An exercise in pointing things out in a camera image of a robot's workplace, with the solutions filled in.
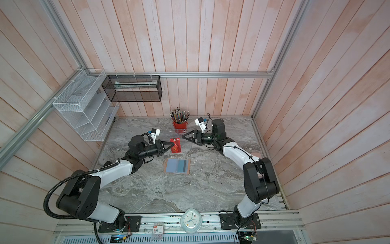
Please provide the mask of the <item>red credit card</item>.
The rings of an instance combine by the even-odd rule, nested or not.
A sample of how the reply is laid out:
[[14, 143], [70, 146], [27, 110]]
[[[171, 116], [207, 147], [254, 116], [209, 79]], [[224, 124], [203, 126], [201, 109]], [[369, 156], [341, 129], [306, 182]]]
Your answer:
[[181, 143], [179, 138], [171, 138], [170, 142], [174, 143], [174, 146], [171, 148], [171, 153], [181, 153]]

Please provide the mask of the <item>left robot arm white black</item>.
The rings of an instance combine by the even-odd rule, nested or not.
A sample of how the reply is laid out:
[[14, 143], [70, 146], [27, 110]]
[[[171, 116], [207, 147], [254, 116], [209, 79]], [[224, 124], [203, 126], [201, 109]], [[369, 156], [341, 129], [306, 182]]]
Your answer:
[[[136, 173], [140, 167], [169, 151], [175, 144], [169, 141], [155, 140], [153, 144], [145, 141], [143, 135], [134, 136], [129, 142], [125, 155], [114, 163], [108, 161], [102, 168], [90, 171], [77, 170], [70, 177], [57, 183], [44, 199], [44, 210], [55, 219], [79, 219], [93, 223], [104, 222], [122, 229], [126, 217], [123, 210], [100, 203], [99, 192], [105, 185]], [[56, 207], [65, 212], [58, 215], [48, 206], [51, 194], [64, 186]]]

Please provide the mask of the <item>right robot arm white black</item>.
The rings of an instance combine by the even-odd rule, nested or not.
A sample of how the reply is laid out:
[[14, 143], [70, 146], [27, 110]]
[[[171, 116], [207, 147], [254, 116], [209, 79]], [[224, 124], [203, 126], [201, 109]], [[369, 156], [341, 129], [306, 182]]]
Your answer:
[[236, 222], [249, 219], [264, 201], [270, 200], [280, 191], [272, 162], [268, 158], [261, 159], [250, 154], [229, 138], [223, 120], [213, 120], [210, 133], [206, 132], [202, 118], [197, 119], [196, 124], [201, 129], [183, 134], [182, 138], [220, 153], [243, 170], [245, 196], [235, 206], [232, 217]]

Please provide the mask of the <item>red pencil cup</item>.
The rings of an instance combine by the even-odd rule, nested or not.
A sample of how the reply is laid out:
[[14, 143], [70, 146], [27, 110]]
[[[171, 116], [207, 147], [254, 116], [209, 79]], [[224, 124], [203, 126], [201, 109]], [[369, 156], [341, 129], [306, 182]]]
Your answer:
[[172, 124], [173, 124], [174, 130], [175, 130], [175, 132], [177, 134], [184, 134], [184, 133], [186, 133], [187, 125], [188, 125], [187, 121], [185, 121], [183, 123], [180, 123], [180, 124], [175, 122], [175, 121], [173, 121]]

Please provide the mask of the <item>bundle of coloured pencils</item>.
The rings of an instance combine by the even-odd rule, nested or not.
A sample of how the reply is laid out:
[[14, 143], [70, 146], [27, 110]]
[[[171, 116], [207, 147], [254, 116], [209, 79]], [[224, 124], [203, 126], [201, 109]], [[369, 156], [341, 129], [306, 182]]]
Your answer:
[[188, 110], [184, 110], [179, 107], [176, 107], [170, 111], [170, 116], [173, 122], [177, 124], [183, 124], [187, 122], [190, 116], [190, 112]]

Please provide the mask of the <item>pink case on table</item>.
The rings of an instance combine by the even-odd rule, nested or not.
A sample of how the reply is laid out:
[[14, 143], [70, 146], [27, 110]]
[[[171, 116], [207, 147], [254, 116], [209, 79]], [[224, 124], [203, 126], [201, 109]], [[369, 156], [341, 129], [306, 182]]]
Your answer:
[[252, 152], [252, 155], [258, 158], [263, 158], [263, 155], [260, 152]]

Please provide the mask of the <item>white analog clock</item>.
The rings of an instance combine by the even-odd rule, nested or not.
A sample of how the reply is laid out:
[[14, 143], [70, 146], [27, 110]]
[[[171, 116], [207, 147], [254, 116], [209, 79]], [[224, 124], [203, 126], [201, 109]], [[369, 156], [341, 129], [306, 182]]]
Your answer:
[[202, 215], [194, 208], [189, 208], [180, 217], [180, 225], [188, 234], [195, 234], [201, 228], [202, 223]]

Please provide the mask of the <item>small red white box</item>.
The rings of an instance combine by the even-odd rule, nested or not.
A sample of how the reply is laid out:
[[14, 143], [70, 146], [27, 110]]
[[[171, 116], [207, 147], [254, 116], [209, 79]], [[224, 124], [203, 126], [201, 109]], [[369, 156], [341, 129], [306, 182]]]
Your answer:
[[155, 222], [152, 229], [152, 239], [155, 241], [160, 241], [163, 239], [164, 235], [164, 222]]

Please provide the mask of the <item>left blue circuit board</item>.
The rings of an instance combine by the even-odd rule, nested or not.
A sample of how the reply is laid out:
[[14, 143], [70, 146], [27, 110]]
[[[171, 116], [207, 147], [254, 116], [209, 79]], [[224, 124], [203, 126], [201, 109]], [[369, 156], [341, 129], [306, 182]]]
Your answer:
[[110, 243], [116, 244], [116, 243], [123, 243], [127, 239], [127, 236], [125, 235], [112, 235], [110, 237]]

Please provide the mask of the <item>green circuit board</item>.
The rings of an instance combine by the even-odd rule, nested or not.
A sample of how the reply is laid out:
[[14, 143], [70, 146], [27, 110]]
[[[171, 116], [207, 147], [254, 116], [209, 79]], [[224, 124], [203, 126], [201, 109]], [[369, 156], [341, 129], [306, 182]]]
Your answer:
[[237, 240], [239, 244], [254, 244], [257, 241], [257, 237], [251, 232], [238, 232]]

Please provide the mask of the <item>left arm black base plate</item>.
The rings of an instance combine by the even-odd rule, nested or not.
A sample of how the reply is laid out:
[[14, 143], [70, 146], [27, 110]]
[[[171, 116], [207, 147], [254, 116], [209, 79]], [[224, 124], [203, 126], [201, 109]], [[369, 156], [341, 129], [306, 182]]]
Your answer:
[[119, 216], [114, 223], [102, 222], [98, 232], [138, 232], [141, 225], [142, 216]]

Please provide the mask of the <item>aluminium frame rail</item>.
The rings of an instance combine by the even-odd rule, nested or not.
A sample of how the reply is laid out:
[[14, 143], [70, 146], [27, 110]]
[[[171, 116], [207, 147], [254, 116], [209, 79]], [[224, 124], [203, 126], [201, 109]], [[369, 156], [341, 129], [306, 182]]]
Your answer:
[[270, 78], [271, 71], [251, 71], [251, 72], [105, 72], [106, 75], [131, 76], [131, 77], [151, 77], [160, 78]]

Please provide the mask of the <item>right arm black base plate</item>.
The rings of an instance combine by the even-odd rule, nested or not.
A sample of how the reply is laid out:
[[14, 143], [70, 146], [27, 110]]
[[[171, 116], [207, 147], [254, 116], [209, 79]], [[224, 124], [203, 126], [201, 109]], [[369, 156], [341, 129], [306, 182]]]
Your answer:
[[222, 230], [238, 229], [261, 229], [259, 215], [252, 213], [249, 217], [242, 218], [237, 212], [228, 213], [222, 211], [218, 213]]

